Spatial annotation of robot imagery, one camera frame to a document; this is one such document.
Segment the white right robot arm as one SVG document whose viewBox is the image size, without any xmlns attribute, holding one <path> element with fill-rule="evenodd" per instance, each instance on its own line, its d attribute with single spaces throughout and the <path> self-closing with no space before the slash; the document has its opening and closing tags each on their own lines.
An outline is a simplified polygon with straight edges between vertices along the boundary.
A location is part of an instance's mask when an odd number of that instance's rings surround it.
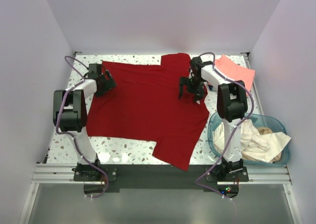
<svg viewBox="0 0 316 224">
<path fill-rule="evenodd" d="M 190 75 L 180 77 L 179 96 L 183 89 L 194 95 L 193 101 L 204 98 L 204 83 L 217 87 L 217 113 L 224 125 L 224 149 L 219 157 L 220 165 L 216 162 L 210 174 L 218 181 L 231 181 L 243 170 L 241 154 L 241 124 L 246 119 L 248 110 L 246 89 L 242 80 L 235 81 L 220 72 L 215 66 L 215 61 L 204 62 L 201 56 L 190 60 Z"/>
</svg>

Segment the red t shirt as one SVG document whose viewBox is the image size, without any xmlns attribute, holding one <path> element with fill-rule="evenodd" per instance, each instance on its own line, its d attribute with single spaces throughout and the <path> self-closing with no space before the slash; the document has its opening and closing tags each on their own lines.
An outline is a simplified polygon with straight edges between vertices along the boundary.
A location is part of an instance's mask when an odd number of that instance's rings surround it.
<svg viewBox="0 0 316 224">
<path fill-rule="evenodd" d="M 193 95 L 179 95 L 179 80 L 189 74 L 190 56 L 163 55 L 159 65 L 103 62 L 116 83 L 93 97 L 89 136 L 154 141 L 153 156 L 186 171 L 207 123 L 209 111 Z"/>
</svg>

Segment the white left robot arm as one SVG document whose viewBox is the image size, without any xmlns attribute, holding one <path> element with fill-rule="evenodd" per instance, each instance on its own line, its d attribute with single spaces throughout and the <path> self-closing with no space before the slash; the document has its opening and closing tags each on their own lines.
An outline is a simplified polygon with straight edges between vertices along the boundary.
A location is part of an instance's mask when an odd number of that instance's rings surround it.
<svg viewBox="0 0 316 224">
<path fill-rule="evenodd" d="M 100 160 L 89 141 L 86 125 L 88 113 L 85 100 L 103 96 L 116 87 L 111 73 L 102 64 L 89 64 L 83 79 L 65 90 L 53 94 L 53 123 L 57 134 L 68 135 L 76 151 L 78 162 L 73 169 L 74 180 L 95 181 L 104 177 Z"/>
</svg>

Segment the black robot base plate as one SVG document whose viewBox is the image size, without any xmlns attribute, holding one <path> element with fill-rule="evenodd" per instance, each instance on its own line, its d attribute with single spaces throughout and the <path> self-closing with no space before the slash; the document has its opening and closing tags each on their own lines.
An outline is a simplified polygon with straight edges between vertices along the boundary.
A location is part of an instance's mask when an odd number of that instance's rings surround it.
<svg viewBox="0 0 316 224">
<path fill-rule="evenodd" d="M 221 165 L 189 165 L 187 171 L 171 165 L 106 165 L 98 169 L 77 164 L 72 168 L 73 180 L 84 182 L 85 194 L 100 194 L 103 191 L 117 193 L 121 189 L 203 189 L 218 190 L 235 197 L 239 184 L 248 182 L 246 168 L 236 173 L 225 173 Z"/>
</svg>

